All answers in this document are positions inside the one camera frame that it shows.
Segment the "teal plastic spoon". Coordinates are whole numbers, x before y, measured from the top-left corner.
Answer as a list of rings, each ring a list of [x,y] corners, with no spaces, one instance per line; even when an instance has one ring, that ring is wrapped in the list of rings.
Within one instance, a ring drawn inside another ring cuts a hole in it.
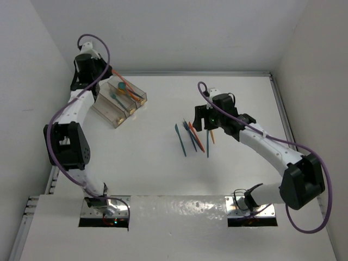
[[[133,90],[128,87],[128,85],[125,82],[118,82],[117,84],[117,92],[123,95],[126,95],[134,100],[139,101],[140,98],[133,94]]]

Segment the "clear outer container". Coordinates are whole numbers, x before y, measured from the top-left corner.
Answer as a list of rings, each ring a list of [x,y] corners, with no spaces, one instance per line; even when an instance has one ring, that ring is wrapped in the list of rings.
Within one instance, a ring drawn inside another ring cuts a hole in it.
[[[117,128],[126,120],[123,112],[119,111],[101,95],[98,96],[96,102],[92,106],[92,109],[104,120],[109,122],[114,128]]]

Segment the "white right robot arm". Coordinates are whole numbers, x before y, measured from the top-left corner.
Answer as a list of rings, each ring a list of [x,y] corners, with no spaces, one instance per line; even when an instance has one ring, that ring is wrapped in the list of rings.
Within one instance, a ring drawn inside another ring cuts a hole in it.
[[[304,155],[270,139],[253,117],[238,113],[233,94],[205,88],[202,95],[207,104],[195,107],[192,126],[198,132],[223,129],[225,134],[263,157],[282,178],[280,184],[266,186],[259,183],[247,189],[244,206],[248,210],[269,203],[284,203],[299,210],[325,191],[321,164],[314,154]]]

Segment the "teal plastic fork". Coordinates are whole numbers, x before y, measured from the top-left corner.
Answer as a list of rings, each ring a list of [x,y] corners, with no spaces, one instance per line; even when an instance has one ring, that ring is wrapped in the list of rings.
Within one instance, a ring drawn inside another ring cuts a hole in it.
[[[121,102],[121,100],[118,99],[116,93],[110,92],[109,95],[110,95],[110,97],[111,97],[112,99],[114,99],[124,110],[126,110],[126,111],[128,110],[127,107]]]

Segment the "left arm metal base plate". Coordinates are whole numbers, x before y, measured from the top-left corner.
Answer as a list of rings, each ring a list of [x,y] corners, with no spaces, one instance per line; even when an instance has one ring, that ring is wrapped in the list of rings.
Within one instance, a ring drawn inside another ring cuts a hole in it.
[[[80,211],[81,218],[127,218],[128,208],[124,201],[130,206],[130,198],[128,196],[121,196],[119,200],[116,199],[96,199],[93,197],[86,197],[83,200]]]

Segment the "orange plastic spoon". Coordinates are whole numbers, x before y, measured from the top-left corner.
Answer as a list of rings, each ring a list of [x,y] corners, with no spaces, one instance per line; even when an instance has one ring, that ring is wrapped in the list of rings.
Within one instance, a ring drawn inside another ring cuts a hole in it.
[[[130,96],[132,99],[136,101],[141,101],[142,97],[139,96],[137,93],[135,93],[133,90],[126,88],[126,93],[128,96]]]

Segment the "orange plastic fork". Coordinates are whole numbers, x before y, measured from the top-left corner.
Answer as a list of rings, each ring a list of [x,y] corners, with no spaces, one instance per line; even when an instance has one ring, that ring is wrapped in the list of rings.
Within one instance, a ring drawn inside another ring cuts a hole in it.
[[[134,91],[134,89],[131,87],[131,84],[124,77],[122,77],[116,70],[112,69],[111,72],[120,78],[121,85],[119,86],[119,89],[125,90],[126,88],[128,88]]]

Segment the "yellow plastic fork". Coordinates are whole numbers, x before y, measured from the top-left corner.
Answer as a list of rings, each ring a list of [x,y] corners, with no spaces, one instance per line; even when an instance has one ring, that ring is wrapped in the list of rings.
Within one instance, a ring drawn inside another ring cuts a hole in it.
[[[211,138],[212,138],[213,144],[215,144],[215,138],[214,138],[213,130],[210,130],[210,136],[211,136]]]

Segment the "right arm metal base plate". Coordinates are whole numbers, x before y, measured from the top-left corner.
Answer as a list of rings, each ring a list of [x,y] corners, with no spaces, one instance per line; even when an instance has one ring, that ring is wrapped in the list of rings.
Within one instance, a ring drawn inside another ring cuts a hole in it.
[[[276,212],[273,204],[264,204],[250,211],[246,207],[240,207],[244,197],[236,195],[225,196],[226,214],[230,219],[242,218],[275,218]]]

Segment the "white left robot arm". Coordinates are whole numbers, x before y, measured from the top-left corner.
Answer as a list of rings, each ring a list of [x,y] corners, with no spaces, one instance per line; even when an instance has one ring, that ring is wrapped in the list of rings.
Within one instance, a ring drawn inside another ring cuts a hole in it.
[[[49,160],[84,192],[89,208],[101,211],[108,206],[107,186],[86,170],[91,158],[83,132],[87,112],[97,101],[100,81],[111,76],[111,68],[94,50],[91,42],[79,47],[75,57],[70,99],[44,127]]]

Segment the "clear spoon container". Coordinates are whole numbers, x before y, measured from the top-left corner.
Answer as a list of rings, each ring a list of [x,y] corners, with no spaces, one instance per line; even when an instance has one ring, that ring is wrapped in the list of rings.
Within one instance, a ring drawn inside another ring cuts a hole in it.
[[[110,97],[124,110],[131,112],[147,102],[146,93],[124,78],[111,77],[108,81]]]

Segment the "clear middle container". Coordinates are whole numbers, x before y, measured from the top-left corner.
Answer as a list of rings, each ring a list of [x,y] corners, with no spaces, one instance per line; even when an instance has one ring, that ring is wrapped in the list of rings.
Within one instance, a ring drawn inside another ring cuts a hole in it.
[[[124,110],[114,99],[110,97],[109,95],[110,92],[116,93],[118,99],[120,99],[121,102],[127,107],[128,109],[127,111]],[[119,111],[122,111],[123,114],[125,115],[125,118],[134,114],[137,109],[136,103],[133,99],[118,93],[117,88],[108,83],[105,83],[100,87],[100,95],[103,98],[105,98],[109,103],[111,103],[113,106],[115,106]]]

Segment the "yellow plastic spoon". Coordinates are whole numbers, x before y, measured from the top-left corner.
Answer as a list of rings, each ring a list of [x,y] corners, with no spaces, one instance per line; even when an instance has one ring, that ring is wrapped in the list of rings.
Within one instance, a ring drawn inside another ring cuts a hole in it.
[[[127,96],[127,97],[129,97],[129,98],[131,98],[131,99],[133,99],[133,100],[135,100],[135,101],[137,101],[137,102],[141,102],[141,101],[142,101],[141,98],[136,97],[134,94],[132,94],[132,93],[131,93],[130,91],[128,91],[128,90],[121,90],[121,89],[118,89],[118,91],[119,91],[119,93],[121,93],[122,95],[125,95],[125,96]]]

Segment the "orange plastic knife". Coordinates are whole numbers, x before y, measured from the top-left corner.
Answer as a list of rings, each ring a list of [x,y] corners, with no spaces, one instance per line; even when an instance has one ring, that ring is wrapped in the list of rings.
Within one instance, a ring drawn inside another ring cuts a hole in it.
[[[205,149],[204,149],[204,147],[203,147],[203,145],[202,145],[202,143],[201,143],[201,141],[200,141],[198,135],[196,134],[196,131],[195,131],[195,129],[193,128],[193,126],[192,126],[192,124],[191,124],[190,121],[188,122],[188,125],[189,125],[189,128],[190,128],[190,130],[192,131],[192,133],[193,133],[193,135],[194,135],[194,137],[195,137],[195,139],[196,139],[196,141],[197,141],[197,144],[198,144],[198,146],[200,147],[201,151],[202,151],[203,153],[205,153]]]

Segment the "dark blue plastic spoon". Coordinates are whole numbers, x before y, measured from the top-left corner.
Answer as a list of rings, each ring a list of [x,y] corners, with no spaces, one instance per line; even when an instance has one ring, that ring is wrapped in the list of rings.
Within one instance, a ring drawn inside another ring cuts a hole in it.
[[[138,95],[138,94],[137,94],[136,92],[134,92],[133,90],[128,89],[128,91],[129,91],[131,94],[133,94],[134,96],[136,96],[136,97],[142,99],[142,96]]]

